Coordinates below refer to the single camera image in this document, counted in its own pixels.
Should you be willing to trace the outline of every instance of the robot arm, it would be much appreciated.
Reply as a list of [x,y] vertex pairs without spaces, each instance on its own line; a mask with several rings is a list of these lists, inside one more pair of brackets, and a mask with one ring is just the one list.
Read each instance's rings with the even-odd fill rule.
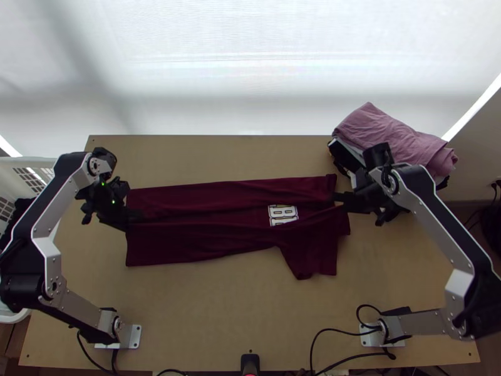
[[113,308],[100,308],[71,291],[61,270],[61,253],[50,238],[73,199],[85,199],[83,223],[93,212],[101,222],[125,229],[123,199],[129,188],[117,177],[116,157],[103,148],[62,155],[54,179],[24,213],[0,255],[0,297],[13,312],[30,308],[75,326],[90,343],[108,348],[137,348],[140,325],[126,325]]
[[364,159],[372,182],[359,192],[380,190],[391,199],[382,200],[383,207],[395,210],[388,204],[396,204],[400,211],[410,211],[453,266],[445,286],[445,307],[385,312],[379,320],[385,335],[375,333],[366,339],[367,345],[384,346],[412,335],[447,334],[474,340],[500,331],[501,279],[484,249],[438,198],[428,171],[420,165],[393,164],[388,144],[365,151]]

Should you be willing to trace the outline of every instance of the maroon t-shirt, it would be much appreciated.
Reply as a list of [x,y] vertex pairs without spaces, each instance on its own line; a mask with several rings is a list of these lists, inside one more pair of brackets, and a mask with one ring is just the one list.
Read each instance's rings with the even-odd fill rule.
[[143,219],[126,232],[127,266],[187,263],[277,246],[297,279],[335,275],[348,214],[336,175],[133,189]]

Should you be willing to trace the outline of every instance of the white lettering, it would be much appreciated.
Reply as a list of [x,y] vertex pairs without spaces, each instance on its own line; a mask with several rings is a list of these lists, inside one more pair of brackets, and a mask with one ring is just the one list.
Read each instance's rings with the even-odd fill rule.
[[292,222],[299,218],[297,208],[292,205],[270,205],[268,215],[271,226]]

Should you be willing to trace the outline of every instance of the pink cloth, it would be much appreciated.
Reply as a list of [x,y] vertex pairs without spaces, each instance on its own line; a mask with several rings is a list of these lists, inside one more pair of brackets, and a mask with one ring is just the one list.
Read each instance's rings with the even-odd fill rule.
[[432,177],[449,175],[458,161],[446,141],[416,132],[370,102],[350,113],[333,136],[361,150],[388,142],[395,162],[423,165]]

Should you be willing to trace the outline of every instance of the wooden tabletop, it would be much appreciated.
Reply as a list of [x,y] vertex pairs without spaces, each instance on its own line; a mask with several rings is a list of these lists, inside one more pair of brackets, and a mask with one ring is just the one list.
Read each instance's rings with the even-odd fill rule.
[[[115,175],[132,189],[221,180],[316,176],[336,172],[320,136],[91,136],[118,157]],[[338,191],[349,189],[341,176]],[[115,307],[143,326],[140,348],[118,356],[122,370],[238,370],[240,355],[261,356],[263,370],[308,367],[315,333],[327,327],[356,331],[355,309],[444,305],[451,266],[411,215],[383,227],[375,217],[350,214],[351,235],[339,245],[338,275],[296,280],[278,249],[190,264],[127,268],[125,235],[95,219],[80,224],[75,201],[61,221],[56,245],[68,287],[98,306]],[[367,320],[374,314],[367,312]],[[34,312],[22,365],[92,368],[76,330]],[[88,347],[109,366],[111,352]],[[317,341],[319,370],[358,353],[360,339],[325,333]],[[475,343],[417,336],[397,359],[370,357],[342,368],[385,368],[478,362]]]

